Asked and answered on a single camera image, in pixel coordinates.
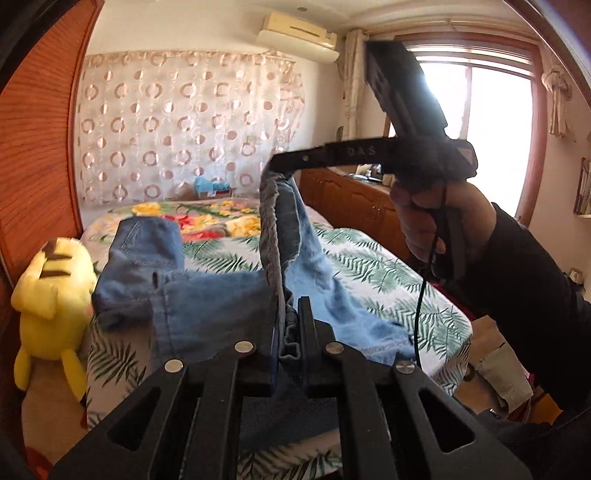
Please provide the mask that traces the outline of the black sleeved right forearm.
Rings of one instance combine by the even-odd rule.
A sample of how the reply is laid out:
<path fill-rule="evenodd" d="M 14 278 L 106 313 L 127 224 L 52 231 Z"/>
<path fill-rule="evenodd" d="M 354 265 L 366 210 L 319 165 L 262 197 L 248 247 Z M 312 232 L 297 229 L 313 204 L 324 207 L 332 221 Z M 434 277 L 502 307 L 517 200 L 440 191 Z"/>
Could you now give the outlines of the black sleeved right forearm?
<path fill-rule="evenodd" d="M 536 479 L 590 476 L 590 304 L 534 236 L 503 210 L 457 287 L 490 316 L 561 409 L 553 424 L 477 418 Z"/>

